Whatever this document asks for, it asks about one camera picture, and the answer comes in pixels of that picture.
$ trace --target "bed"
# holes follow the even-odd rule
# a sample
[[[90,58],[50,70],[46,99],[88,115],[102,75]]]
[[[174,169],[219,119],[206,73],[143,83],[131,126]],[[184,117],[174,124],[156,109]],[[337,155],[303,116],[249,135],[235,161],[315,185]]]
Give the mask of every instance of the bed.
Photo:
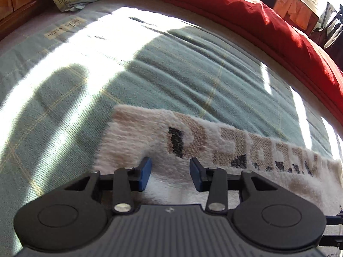
[[[21,248],[12,221],[22,205],[92,168],[117,104],[342,159],[343,128],[327,107],[264,51],[199,14],[161,0],[100,0],[28,19],[5,31],[0,22],[1,32],[15,29],[0,42],[0,256]]]

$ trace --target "gray ribbed panel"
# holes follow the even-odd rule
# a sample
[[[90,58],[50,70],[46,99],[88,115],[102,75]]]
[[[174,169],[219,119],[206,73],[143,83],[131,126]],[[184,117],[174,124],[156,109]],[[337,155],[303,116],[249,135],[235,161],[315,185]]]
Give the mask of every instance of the gray ribbed panel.
[[[25,248],[17,257],[264,257],[284,256],[253,248],[224,217],[205,214],[200,205],[142,206],[114,219],[94,243],[68,253],[47,254]],[[318,250],[287,257],[323,257]]]

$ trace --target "beige plush fabric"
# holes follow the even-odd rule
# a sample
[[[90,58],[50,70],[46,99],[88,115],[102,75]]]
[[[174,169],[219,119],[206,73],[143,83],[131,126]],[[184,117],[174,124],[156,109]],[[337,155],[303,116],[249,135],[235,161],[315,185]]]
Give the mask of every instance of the beige plush fabric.
[[[189,175],[189,159],[204,167],[220,167],[231,174],[251,169],[282,187],[315,203],[326,215],[336,215],[343,203],[341,161],[278,140],[241,131],[169,110],[117,105],[113,120],[99,147],[95,170],[113,173],[137,166],[144,156],[153,168],[142,203],[205,206],[207,193],[196,192]],[[228,192],[229,208],[239,204],[238,194]],[[339,234],[340,227],[326,233]],[[336,249],[325,253],[338,256]]]

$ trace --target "red fabric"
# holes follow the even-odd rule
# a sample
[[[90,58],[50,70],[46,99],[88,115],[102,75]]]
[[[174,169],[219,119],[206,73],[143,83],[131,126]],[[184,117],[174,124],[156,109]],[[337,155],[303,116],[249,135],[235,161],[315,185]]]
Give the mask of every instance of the red fabric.
[[[343,77],[323,49],[259,0],[163,0],[243,36],[293,73],[343,124]]]

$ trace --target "orange cloth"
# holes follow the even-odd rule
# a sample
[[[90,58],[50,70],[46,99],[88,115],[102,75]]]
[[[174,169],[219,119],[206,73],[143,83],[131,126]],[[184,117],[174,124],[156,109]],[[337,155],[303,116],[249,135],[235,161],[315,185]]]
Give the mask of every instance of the orange cloth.
[[[312,10],[301,0],[276,0],[273,10],[282,18],[286,13],[300,28],[306,30]]]

